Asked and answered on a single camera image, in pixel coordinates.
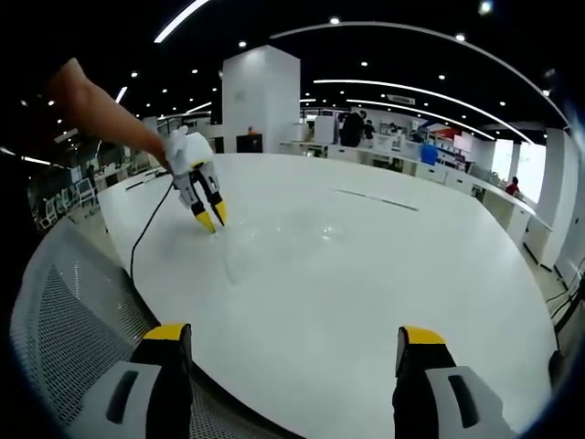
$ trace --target white tabletop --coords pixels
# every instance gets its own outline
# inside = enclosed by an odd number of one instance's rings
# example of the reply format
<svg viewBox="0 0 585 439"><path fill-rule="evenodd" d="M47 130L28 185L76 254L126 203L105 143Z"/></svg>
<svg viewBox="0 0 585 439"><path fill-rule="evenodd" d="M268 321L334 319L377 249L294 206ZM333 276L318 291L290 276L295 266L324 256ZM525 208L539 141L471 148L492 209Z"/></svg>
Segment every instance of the white tabletop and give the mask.
<svg viewBox="0 0 585 439"><path fill-rule="evenodd" d="M431 328L503 399L517 431L550 395L555 337L505 231L475 199L341 161L218 155L229 219L208 234L172 193L138 247L135 281L163 322L193 327L195 362L308 438L394 437L397 332ZM170 184L100 193L130 250ZM342 189L383 198L409 209Z"/></svg>

